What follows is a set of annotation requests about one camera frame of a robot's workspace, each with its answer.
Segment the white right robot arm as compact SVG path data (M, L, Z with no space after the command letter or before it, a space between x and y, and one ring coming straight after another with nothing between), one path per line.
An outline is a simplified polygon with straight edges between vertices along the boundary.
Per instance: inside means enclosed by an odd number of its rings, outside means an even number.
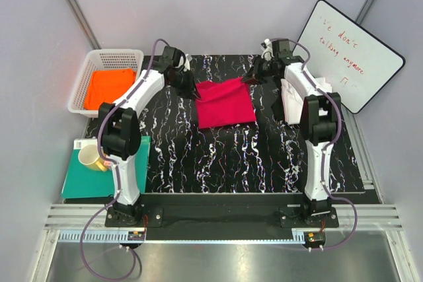
M307 181L299 218L304 225L314 227L330 217L332 208L330 155L342 130L340 95L329 92L310 74L309 50L297 44L307 54L303 59L293 54L291 43L287 38L265 39L262 54L253 58L242 82L261 85L267 77L284 79L303 99L299 128L307 146Z

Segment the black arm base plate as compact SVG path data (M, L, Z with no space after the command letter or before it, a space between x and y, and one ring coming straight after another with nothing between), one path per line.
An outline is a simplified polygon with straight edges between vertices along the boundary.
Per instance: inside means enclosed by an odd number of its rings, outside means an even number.
M143 194L133 207L115 203L105 226L159 228L180 222L339 227L331 200L309 203L302 194Z

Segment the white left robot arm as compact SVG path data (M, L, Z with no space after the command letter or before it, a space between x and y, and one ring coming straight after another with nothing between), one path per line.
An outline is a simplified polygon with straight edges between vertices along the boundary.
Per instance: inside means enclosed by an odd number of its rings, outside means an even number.
M121 97L102 103L98 110L98 149L111 164L115 186L112 212L130 227L138 225L143 217L135 171L135 156L141 145L138 117L166 86L174 88L181 98L200 99L190 58L172 46L165 46L158 60L151 58L147 69Z

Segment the crimson red t shirt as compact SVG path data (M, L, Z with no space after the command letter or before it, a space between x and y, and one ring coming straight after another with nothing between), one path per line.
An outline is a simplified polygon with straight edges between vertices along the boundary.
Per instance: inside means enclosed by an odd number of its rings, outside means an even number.
M251 123L256 121L249 86L241 78L222 83L198 83L201 99L196 100L200 129Z

